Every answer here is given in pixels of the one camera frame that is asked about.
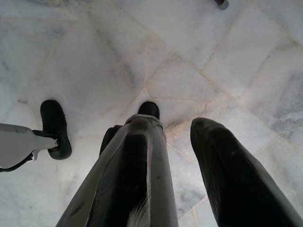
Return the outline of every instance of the white marble surface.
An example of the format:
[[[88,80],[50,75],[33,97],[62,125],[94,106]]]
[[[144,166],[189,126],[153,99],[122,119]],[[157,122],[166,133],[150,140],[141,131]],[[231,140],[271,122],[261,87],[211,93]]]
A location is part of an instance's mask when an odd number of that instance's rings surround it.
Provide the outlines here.
[[[217,226],[189,138],[199,116],[229,128],[303,216],[302,1],[229,2],[0,0],[0,122],[41,129],[40,104],[57,99],[73,149],[0,174],[0,226],[53,227],[106,130],[146,100],[160,108],[180,226]]]

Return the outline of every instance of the marble floor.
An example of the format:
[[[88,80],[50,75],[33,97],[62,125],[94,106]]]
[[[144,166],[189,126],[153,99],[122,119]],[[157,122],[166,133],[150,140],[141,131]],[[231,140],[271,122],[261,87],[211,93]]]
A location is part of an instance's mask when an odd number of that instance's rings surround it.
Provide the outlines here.
[[[0,122],[64,108],[72,156],[0,174],[0,226],[53,227],[108,127],[161,110],[181,227],[217,226],[191,121],[223,123],[303,217],[303,1],[0,0]]]

